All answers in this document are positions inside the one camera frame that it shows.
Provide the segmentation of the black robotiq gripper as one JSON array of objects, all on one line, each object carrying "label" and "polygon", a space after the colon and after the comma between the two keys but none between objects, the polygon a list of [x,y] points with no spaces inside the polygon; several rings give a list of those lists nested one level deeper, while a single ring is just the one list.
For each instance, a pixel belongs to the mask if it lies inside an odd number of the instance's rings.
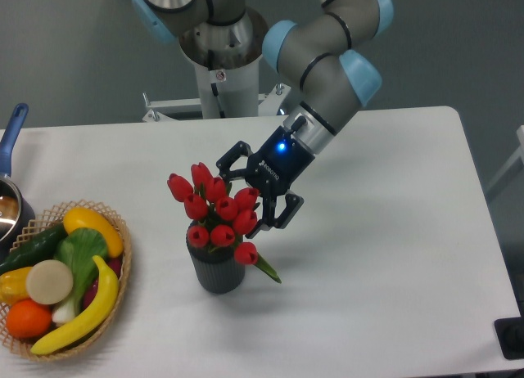
[{"label": "black robotiq gripper", "polygon": [[[232,169],[242,157],[247,158],[246,168]],[[287,227],[305,201],[287,191],[313,160],[314,155],[291,135],[291,131],[280,126],[258,151],[238,141],[216,161],[219,176],[226,183],[242,180],[247,186],[257,188],[263,196],[261,218],[246,234],[248,239],[254,238],[259,231]],[[276,214],[277,196],[283,195],[284,208]]]}]

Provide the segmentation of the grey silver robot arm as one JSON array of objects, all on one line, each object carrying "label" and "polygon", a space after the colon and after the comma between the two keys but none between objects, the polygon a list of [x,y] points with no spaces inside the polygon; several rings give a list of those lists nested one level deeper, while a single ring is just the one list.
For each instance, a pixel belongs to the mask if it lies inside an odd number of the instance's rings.
[{"label": "grey silver robot arm", "polygon": [[302,101],[258,151],[237,143],[217,163],[262,196],[260,230],[284,228],[302,205],[291,185],[375,95],[382,78],[357,51],[392,22],[391,0],[320,0],[307,25],[267,25],[246,0],[132,0],[147,30],[177,41],[193,64],[206,119],[259,112],[259,63],[302,93]]}]

